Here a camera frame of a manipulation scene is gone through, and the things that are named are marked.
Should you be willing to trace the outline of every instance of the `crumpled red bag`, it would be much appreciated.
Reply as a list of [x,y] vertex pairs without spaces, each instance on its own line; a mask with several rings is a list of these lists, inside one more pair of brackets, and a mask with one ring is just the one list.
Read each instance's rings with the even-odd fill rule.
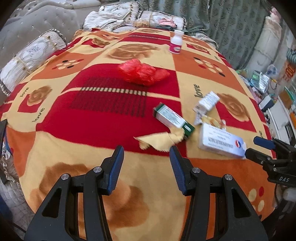
[[156,70],[149,64],[142,64],[136,58],[125,61],[118,68],[125,81],[144,86],[152,86],[156,82],[170,76],[166,69]]

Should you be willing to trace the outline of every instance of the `blanket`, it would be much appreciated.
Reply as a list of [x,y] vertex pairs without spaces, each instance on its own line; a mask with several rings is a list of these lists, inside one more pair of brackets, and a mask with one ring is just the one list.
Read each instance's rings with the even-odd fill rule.
[[[207,43],[183,36],[180,54],[168,51],[173,32],[152,28],[110,33],[79,30],[24,79],[0,108],[8,119],[7,139],[29,206],[35,212],[63,173],[85,174],[111,156],[117,145],[125,159],[116,189],[104,196],[113,240],[171,240],[180,237],[190,198],[182,196],[168,153],[141,150],[134,137],[169,132],[152,116],[160,102],[189,123],[192,108],[210,91],[220,101],[210,117],[226,121],[227,131],[247,147],[253,138],[270,139],[264,116],[252,94],[225,58]],[[118,65],[138,58],[170,76],[145,87],[123,80]],[[210,175],[231,174],[261,219],[272,211],[274,184],[250,160],[233,159],[198,148],[200,127],[177,146],[193,166]],[[213,236],[215,199],[211,198],[208,238]],[[78,210],[83,232],[82,199]]]

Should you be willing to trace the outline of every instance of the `crumpled yellow cloth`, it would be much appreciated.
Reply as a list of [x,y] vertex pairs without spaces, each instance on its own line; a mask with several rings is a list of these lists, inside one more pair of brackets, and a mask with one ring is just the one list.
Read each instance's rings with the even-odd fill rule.
[[152,146],[158,151],[169,152],[171,146],[183,140],[184,129],[172,126],[170,127],[170,133],[161,132],[134,138],[139,141],[142,150]]

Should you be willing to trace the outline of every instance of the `pink bottle label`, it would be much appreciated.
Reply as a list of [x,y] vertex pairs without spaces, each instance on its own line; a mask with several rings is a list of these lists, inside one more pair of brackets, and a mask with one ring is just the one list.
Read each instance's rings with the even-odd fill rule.
[[171,53],[180,53],[181,45],[176,45],[176,44],[170,43],[169,51]]

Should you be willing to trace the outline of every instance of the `floral patterned curtain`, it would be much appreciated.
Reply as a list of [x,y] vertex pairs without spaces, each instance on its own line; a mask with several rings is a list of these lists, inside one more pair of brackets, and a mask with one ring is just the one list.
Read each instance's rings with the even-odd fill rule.
[[265,16],[269,14],[260,0],[137,1],[142,10],[157,10],[186,18],[189,35],[206,33],[219,44],[219,52],[234,69],[247,64],[261,34]]
[[212,0],[207,34],[234,69],[247,64],[268,14],[260,0]]

